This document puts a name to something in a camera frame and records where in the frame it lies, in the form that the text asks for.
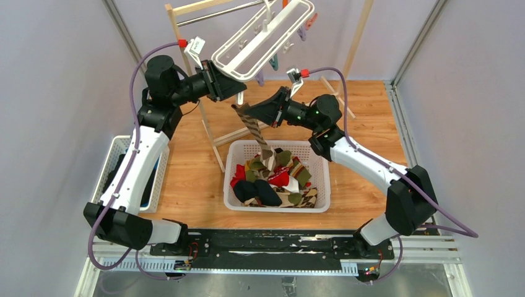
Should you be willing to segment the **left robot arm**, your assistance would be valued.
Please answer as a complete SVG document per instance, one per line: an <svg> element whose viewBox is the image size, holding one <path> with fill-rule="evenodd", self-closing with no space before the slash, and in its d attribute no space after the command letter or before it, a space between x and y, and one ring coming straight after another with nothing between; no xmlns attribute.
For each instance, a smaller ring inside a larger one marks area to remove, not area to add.
<svg viewBox="0 0 525 297"><path fill-rule="evenodd" d="M137 113L130 148L97 203L89 202L84 217L92 227L90 237L140 250L149 244L166 244L175 255L185 254L190 238L188 227L171 220L149 220L138 215L144 190L162 152L168 147L183 117L181 106L202 97L223 101L247 89L204 60L196 74L186 75L166 55L146 64L147 89Z"/></svg>

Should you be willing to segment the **brown striped sock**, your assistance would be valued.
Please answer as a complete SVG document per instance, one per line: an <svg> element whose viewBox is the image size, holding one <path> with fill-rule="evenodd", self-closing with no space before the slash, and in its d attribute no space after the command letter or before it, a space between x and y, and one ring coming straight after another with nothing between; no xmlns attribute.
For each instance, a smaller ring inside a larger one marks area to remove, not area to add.
<svg viewBox="0 0 525 297"><path fill-rule="evenodd" d="M268 145L262 136L258 120L246 113L250 105L245 103L241 106L231 105L231 107L235 110L241 121L245 124L246 128L250 131L256 142L259 144L261 149L261 163L269 171L274 171L274 168L276 167L276 152Z"/></svg>

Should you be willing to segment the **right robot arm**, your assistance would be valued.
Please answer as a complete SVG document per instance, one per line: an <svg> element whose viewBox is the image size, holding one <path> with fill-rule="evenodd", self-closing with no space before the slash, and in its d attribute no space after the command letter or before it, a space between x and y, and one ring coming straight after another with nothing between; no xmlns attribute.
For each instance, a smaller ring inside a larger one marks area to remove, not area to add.
<svg viewBox="0 0 525 297"><path fill-rule="evenodd" d="M360 257L371 257L379 243L393 236L414 234L436 212L437 199L427 170L391 162L346 136L337 125L342 112L335 96L320 95L306 105L292 100L290 89L281 87L243 112L272 127L286 122L309 129L308 141L315 154L354 171L386 195L384 214L358 229L354 250Z"/></svg>

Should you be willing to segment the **white plastic clip hanger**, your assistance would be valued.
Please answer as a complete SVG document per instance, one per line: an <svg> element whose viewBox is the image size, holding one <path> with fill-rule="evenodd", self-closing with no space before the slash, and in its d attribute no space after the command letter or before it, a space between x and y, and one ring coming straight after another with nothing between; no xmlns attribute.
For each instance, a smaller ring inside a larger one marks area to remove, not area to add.
<svg viewBox="0 0 525 297"><path fill-rule="evenodd" d="M212 54L215 66L240 82L256 77L315 14L311 1L264 1L260 10Z"/></svg>

